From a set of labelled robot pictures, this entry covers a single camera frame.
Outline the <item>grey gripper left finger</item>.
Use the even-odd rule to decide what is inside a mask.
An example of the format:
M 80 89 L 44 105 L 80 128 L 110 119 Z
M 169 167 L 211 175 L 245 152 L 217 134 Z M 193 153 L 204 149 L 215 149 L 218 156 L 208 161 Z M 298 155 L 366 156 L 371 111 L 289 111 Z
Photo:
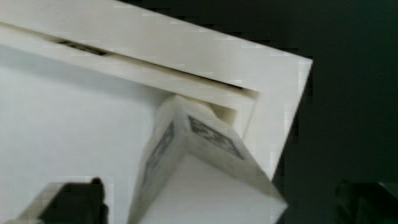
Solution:
M 101 179 L 94 177 L 89 182 L 50 183 L 19 219 L 35 224 L 108 224 Z

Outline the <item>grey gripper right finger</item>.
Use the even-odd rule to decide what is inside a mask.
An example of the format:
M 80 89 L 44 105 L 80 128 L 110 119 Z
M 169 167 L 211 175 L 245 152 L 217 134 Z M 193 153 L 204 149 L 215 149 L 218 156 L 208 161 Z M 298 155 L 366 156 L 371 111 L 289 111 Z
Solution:
M 341 182 L 336 202 L 336 224 L 398 224 L 398 183 Z

